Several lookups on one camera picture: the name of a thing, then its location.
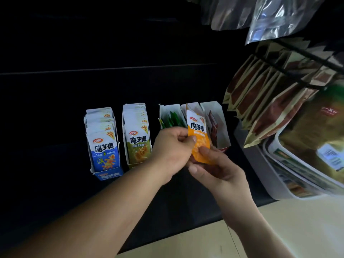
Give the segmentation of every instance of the left hand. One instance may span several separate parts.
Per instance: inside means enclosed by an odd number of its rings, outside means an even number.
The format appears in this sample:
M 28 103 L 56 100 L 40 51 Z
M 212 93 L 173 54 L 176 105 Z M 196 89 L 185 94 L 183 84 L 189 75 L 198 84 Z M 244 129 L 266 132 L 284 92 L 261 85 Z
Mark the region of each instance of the left hand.
M 187 128 L 175 126 L 162 129 L 155 139 L 151 156 L 145 162 L 157 165 L 166 184 L 185 166 L 195 143 L 195 136 L 187 136 Z

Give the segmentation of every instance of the orange snack packet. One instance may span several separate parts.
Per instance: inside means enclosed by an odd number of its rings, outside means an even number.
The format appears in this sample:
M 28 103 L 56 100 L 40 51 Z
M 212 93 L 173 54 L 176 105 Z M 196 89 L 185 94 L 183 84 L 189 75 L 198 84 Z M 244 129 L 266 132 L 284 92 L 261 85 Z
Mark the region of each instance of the orange snack packet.
M 205 118 L 196 114 L 190 109 L 187 109 L 187 129 L 188 136 L 195 136 L 197 138 L 192 155 L 195 160 L 205 164 L 211 164 L 210 161 L 198 152 L 199 147 L 210 148 L 210 141 L 207 134 L 207 127 Z

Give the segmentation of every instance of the right hand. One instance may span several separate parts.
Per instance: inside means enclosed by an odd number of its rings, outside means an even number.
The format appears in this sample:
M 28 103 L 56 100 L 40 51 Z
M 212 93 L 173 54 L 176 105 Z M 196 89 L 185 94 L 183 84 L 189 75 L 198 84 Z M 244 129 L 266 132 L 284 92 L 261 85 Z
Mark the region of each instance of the right hand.
M 200 147 L 199 152 L 213 165 L 189 161 L 189 172 L 213 194 L 226 224 L 236 230 L 261 219 L 244 171 L 214 147 Z

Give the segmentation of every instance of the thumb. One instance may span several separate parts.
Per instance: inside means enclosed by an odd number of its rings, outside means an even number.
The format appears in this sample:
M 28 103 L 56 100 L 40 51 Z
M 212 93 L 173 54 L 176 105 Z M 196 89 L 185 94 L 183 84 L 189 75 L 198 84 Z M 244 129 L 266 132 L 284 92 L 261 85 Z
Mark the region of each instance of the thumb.
M 190 147 L 191 149 L 193 149 L 196 141 L 197 141 L 196 136 L 189 136 L 186 139 L 184 139 L 183 144 L 185 144 L 188 147 Z
M 213 191 L 218 184 L 221 182 L 221 179 L 218 179 L 208 173 L 203 167 L 197 164 L 191 164 L 189 166 L 190 174 L 196 178 L 202 185 L 209 189 L 209 191 Z

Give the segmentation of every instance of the floor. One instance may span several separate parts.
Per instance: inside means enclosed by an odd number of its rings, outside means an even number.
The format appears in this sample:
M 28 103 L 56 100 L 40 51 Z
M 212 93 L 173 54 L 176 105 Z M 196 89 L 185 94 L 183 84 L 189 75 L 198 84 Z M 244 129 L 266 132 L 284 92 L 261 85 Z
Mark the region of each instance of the floor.
M 260 212 L 296 257 L 344 257 L 344 198 L 288 199 Z M 209 224 L 122 253 L 118 258 L 246 258 L 224 221 Z

